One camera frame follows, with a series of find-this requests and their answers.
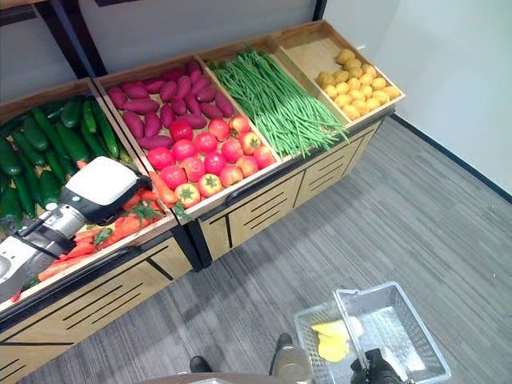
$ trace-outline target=produce display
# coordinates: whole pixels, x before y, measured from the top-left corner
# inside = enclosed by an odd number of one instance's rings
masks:
[[[210,68],[278,154],[305,157],[312,148],[329,149],[337,136],[348,140],[326,106],[268,54],[239,52],[236,59],[211,63]],[[242,144],[250,140],[243,139]]]
[[[234,115],[230,101],[195,60],[107,93],[157,175],[179,199],[173,207],[178,216],[275,162],[249,120]]]
[[[336,56],[341,66],[333,74],[320,72],[317,84],[334,103],[355,120],[400,96],[396,86],[379,77],[374,67],[362,64],[352,50],[341,50]]]

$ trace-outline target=yellow potato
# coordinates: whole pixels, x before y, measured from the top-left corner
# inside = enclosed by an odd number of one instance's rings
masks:
[[[383,90],[376,90],[371,95],[372,98],[377,98],[381,102],[381,106],[390,102],[390,96]]]
[[[346,82],[349,79],[349,73],[346,70],[337,70],[333,73],[334,81],[336,84]]]
[[[346,62],[348,62],[352,58],[355,58],[354,52],[352,52],[351,50],[348,50],[347,48],[345,48],[343,50],[340,50],[338,56],[336,56],[336,62],[338,64],[345,64]]]
[[[351,105],[358,109],[361,116],[370,112],[370,108],[368,108],[368,105],[364,100],[354,100]]]
[[[361,83],[359,82],[359,79],[357,78],[351,78],[348,82],[346,82],[349,85],[349,88],[352,90],[358,90],[361,88]]]
[[[358,109],[355,106],[349,104],[344,105],[342,111],[345,112],[350,120],[356,120],[361,117]]]
[[[362,86],[371,86],[371,83],[374,81],[374,78],[371,77],[371,74],[363,74],[359,78],[359,82]]]
[[[349,85],[346,82],[340,82],[336,85],[336,92],[338,95],[340,94],[348,94],[349,93]]]
[[[396,86],[385,86],[382,91],[386,92],[391,100],[400,96],[400,91]]]
[[[371,86],[361,86],[359,90],[365,95],[365,98],[371,98],[371,94],[374,92],[374,90],[371,89]]]
[[[352,103],[352,97],[348,94],[339,94],[334,100],[334,104],[343,108],[344,105]]]
[[[334,88],[334,86],[331,86],[331,85],[325,86],[323,88],[323,90],[326,92],[326,94],[330,98],[336,98],[336,96],[338,96],[338,92],[336,92],[336,88]]]
[[[376,78],[372,83],[371,87],[374,90],[382,90],[386,86],[386,80],[384,78]]]
[[[346,70],[352,70],[353,68],[361,68],[361,60],[357,58],[352,58],[345,62],[344,65]]]
[[[381,106],[381,101],[378,98],[369,98],[366,100],[366,104],[368,105],[368,109],[371,112],[372,110],[376,110]]]
[[[362,101],[366,100],[364,93],[361,92],[360,90],[351,90],[349,92],[349,96],[352,97],[352,101],[353,100],[362,100]]]

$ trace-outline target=orange carrot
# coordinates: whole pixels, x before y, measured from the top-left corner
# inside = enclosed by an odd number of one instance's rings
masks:
[[[166,206],[171,208],[179,200],[178,196],[176,196],[176,194],[170,190],[170,188],[167,186],[167,184],[164,183],[159,174],[156,172],[150,172],[150,177],[160,199]]]

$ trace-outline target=cucumber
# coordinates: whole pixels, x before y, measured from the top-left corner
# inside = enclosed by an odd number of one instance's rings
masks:
[[[48,165],[50,166],[51,171],[54,173],[55,178],[58,180],[58,182],[61,183],[61,186],[66,184],[67,178],[66,178],[66,172],[64,171],[64,168],[62,168],[62,165],[60,161],[57,158],[57,154],[55,152],[46,152],[46,160],[48,161]]]
[[[82,120],[80,131],[82,132],[82,137],[84,138],[89,148],[91,148],[95,156],[106,156],[106,152],[103,150],[95,135],[89,131],[85,119]]]
[[[58,198],[61,194],[61,187],[50,170],[44,170],[41,172],[40,182],[42,207],[47,210],[48,204],[58,202]]]
[[[30,195],[41,205],[41,191],[39,190],[39,178],[36,175],[32,164],[24,154],[18,154],[23,164],[23,177],[25,178],[26,184],[29,186]]]
[[[13,181],[16,185],[16,191],[18,192],[23,212],[25,212],[29,218],[35,218],[35,204],[26,180],[20,175],[14,176]]]
[[[105,114],[103,113],[102,109],[100,108],[97,102],[92,103],[92,108],[93,114],[96,117],[96,121],[99,125],[99,130],[102,133],[103,139],[105,139],[106,148],[114,158],[118,158],[118,142],[116,141],[115,133],[112,130],[112,127],[110,126],[108,119],[106,118]]]
[[[81,94],[76,94],[64,105],[61,112],[61,122],[67,128],[75,128],[80,123],[83,99],[84,97]]]
[[[48,149],[48,140],[32,116],[25,119],[24,134],[36,150],[44,151]]]
[[[73,130],[66,129],[61,122],[57,122],[55,128],[71,160],[73,160],[75,164],[79,161],[88,162],[89,151],[80,137]]]
[[[11,136],[16,143],[16,146],[18,146],[21,152],[24,153],[32,165],[44,166],[46,164],[44,156],[35,150],[35,148],[32,146],[32,144],[29,143],[22,132],[14,132]]]
[[[22,162],[4,138],[0,138],[0,170],[9,176],[18,176],[23,171]]]
[[[55,132],[55,128],[53,128],[50,120],[48,120],[42,110],[34,107],[32,108],[32,114],[34,115],[35,121],[50,140],[52,147],[62,156],[66,156],[66,150],[64,149],[61,138],[58,136],[57,132]]]
[[[92,101],[86,100],[83,103],[83,120],[86,122],[87,129],[92,134],[96,132],[96,121],[93,116]]]

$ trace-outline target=tomato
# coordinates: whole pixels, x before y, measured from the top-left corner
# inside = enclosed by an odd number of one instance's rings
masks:
[[[228,162],[237,162],[243,156],[242,145],[236,138],[230,138],[222,144],[221,152]]]
[[[176,158],[176,160],[178,160],[179,162],[182,162],[186,158],[194,156],[198,152],[198,149],[195,147],[192,141],[183,138],[181,140],[178,140],[173,145],[172,151],[174,158]]]
[[[216,174],[205,174],[199,179],[198,189],[205,198],[213,196],[222,190],[221,179]]]
[[[196,182],[205,174],[205,165],[196,156],[183,160],[182,167],[185,170],[186,176],[192,182]]]
[[[220,142],[223,142],[230,136],[230,126],[221,118],[212,118],[208,124],[208,131]]]
[[[175,190],[178,186],[188,181],[185,171],[180,166],[166,166],[160,172],[160,177],[172,190]]]
[[[166,166],[172,166],[174,164],[173,153],[163,146],[150,150],[147,153],[147,159],[156,170],[162,170]]]
[[[222,168],[226,166],[227,161],[219,152],[210,152],[205,157],[204,163],[208,174],[216,174],[219,176]]]
[[[243,180],[243,173],[236,166],[225,166],[221,170],[221,183],[227,188]]]
[[[266,166],[275,163],[275,158],[272,156],[272,152],[266,146],[259,146],[254,150],[254,159],[258,163],[258,168],[262,170]]]
[[[182,140],[183,138],[185,138],[186,140],[192,140],[194,138],[192,126],[190,126],[188,122],[184,122],[183,120],[172,122],[169,125],[169,133],[176,142],[178,140]]]
[[[241,134],[250,131],[249,119],[241,115],[233,116],[230,118],[230,128],[231,134],[239,138]]]
[[[244,178],[258,172],[258,162],[252,156],[242,156],[237,160],[236,166],[240,168]]]
[[[194,138],[194,144],[199,152],[208,154],[217,149],[217,139],[210,132],[201,132]]]
[[[185,209],[190,208],[201,201],[201,195],[194,184],[181,184],[176,188],[175,193],[183,203],[183,208]]]
[[[240,135],[240,143],[242,144],[243,153],[248,155],[253,154],[256,148],[262,146],[262,141],[254,132],[245,132]]]

